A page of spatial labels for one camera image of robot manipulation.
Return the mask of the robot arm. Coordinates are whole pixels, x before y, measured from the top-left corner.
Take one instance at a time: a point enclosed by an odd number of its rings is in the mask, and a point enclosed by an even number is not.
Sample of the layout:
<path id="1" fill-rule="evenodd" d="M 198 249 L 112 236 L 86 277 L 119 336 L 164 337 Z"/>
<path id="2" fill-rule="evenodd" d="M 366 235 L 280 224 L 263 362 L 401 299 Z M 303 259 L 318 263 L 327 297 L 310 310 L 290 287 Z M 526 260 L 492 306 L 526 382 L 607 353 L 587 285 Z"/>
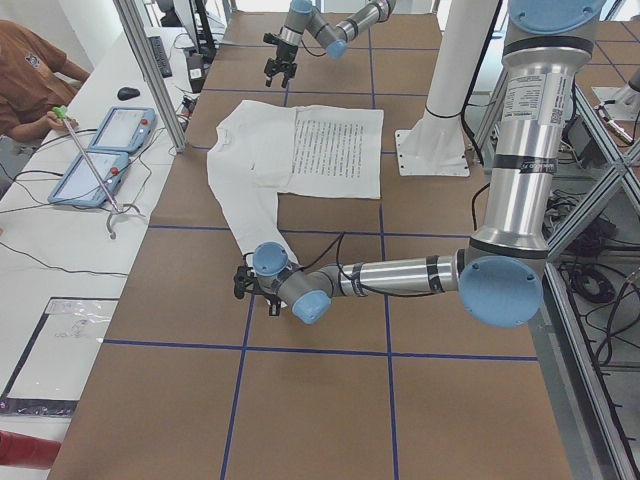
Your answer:
<path id="1" fill-rule="evenodd" d="M 270 87 L 273 79 L 282 73 L 281 87 L 285 88 L 295 77 L 296 55 L 303 43 L 305 32 L 311 35 L 330 58 L 338 59 L 346 52 L 347 45 L 360 33 L 377 23 L 386 22 L 395 6 L 396 2 L 392 0 L 369 1 L 337 25 L 331 25 L 311 1 L 291 1 L 279 32 L 265 33 L 263 36 L 264 43 L 276 47 L 275 57 L 269 58 L 265 64 L 265 85 Z"/>
<path id="2" fill-rule="evenodd" d="M 465 249 L 309 272 L 275 242 L 253 255 L 253 284 L 272 309 L 313 323 L 338 296 L 419 297 L 455 291 L 477 320 L 512 328 L 542 300 L 542 234 L 571 83 L 591 58 L 599 1 L 513 1 L 503 50 L 507 86 L 484 222 Z"/>

